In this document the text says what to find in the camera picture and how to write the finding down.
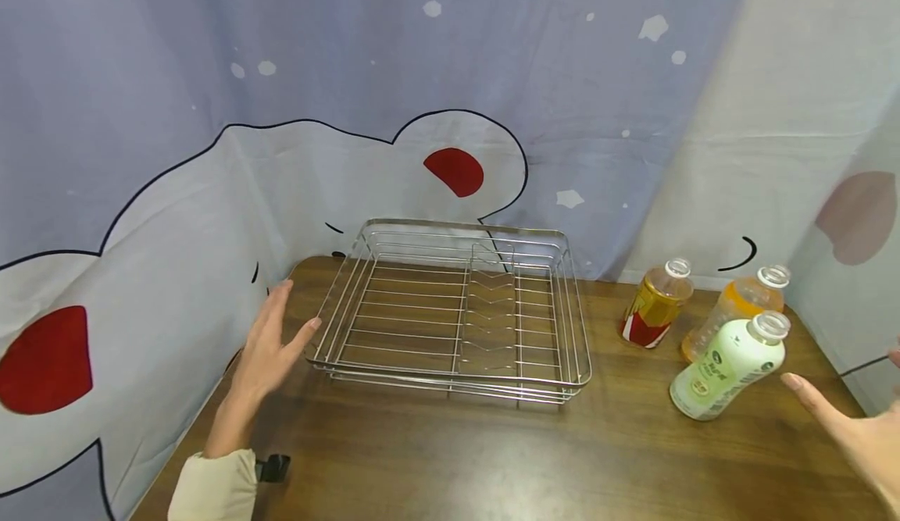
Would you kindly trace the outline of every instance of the white bottle cap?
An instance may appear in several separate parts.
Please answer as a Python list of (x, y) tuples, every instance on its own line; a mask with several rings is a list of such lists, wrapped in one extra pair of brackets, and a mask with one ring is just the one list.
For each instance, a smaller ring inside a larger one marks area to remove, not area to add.
[(756, 335), (770, 341), (780, 341), (786, 338), (790, 331), (788, 317), (781, 312), (775, 312), (775, 310), (766, 310), (762, 314), (753, 316), (748, 325), (753, 328)]
[(691, 262), (684, 257), (673, 257), (666, 262), (666, 274), (676, 279), (684, 279), (691, 274)]
[(785, 266), (759, 267), (756, 278), (771, 289), (783, 289), (790, 283), (790, 271)]

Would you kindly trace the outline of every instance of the stainless steel dish rack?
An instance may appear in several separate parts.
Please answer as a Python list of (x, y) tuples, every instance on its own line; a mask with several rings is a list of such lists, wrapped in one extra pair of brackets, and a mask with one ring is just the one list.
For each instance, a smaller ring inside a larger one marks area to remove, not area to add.
[(563, 404), (591, 379), (562, 232), (362, 226), (307, 359), (339, 380)]

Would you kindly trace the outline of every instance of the red blush mark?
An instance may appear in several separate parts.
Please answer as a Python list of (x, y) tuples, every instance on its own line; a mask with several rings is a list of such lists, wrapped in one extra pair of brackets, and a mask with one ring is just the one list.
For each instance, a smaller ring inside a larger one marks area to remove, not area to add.
[(432, 152), (424, 163), (457, 197), (475, 194), (484, 183), (481, 164), (472, 154), (459, 148), (444, 148)]
[(83, 306), (43, 316), (0, 358), (0, 403), (17, 414), (65, 408), (92, 388), (88, 312)]
[(834, 258), (858, 266), (874, 257), (888, 242), (898, 212), (896, 176), (869, 171), (853, 174), (831, 193), (816, 217), (828, 236)]

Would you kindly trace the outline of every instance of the hand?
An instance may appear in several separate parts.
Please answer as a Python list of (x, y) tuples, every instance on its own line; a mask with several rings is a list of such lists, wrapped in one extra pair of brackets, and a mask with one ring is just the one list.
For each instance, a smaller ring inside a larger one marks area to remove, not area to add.
[[(888, 358), (900, 367), (900, 349)], [(877, 418), (852, 419), (838, 411), (816, 387), (797, 374), (781, 375), (799, 401), (815, 416), (857, 472), (874, 487), (900, 519), (900, 399)]]
[(276, 286), (250, 327), (247, 344), (244, 345), (241, 361), (238, 361), (231, 381), (231, 393), (239, 398), (260, 402), (277, 390), (321, 324), (319, 318), (311, 319), (303, 324), (294, 339), (282, 345), (280, 336), (284, 323), (284, 306), (292, 286), (294, 282), (291, 280), (285, 280)]
[(290, 280), (272, 290), (262, 304), (256, 321), (250, 327), (247, 344), (237, 363), (231, 389), (216, 411), (203, 456), (216, 459), (249, 446), (250, 431), (259, 404), (269, 393), (278, 389), (291, 367), (300, 358), (303, 348), (318, 330), (321, 320), (313, 318), (287, 344), (282, 345), (280, 334), (284, 321), (284, 306), (291, 293)]

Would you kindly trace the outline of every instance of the orange juice bottle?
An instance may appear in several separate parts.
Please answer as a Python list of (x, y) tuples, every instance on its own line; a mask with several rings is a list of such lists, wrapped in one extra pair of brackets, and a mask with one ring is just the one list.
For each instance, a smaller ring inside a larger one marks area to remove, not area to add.
[(790, 272), (785, 266), (760, 267), (755, 277), (732, 280), (719, 295), (705, 324), (682, 340), (681, 355), (688, 362), (697, 361), (719, 328), (733, 319), (751, 319), (765, 310), (782, 312), (785, 308), (783, 290), (789, 282)]
[(683, 257), (674, 257), (664, 266), (648, 271), (624, 314), (622, 337), (647, 349), (663, 341), (669, 326), (694, 294), (689, 274), (691, 262)]

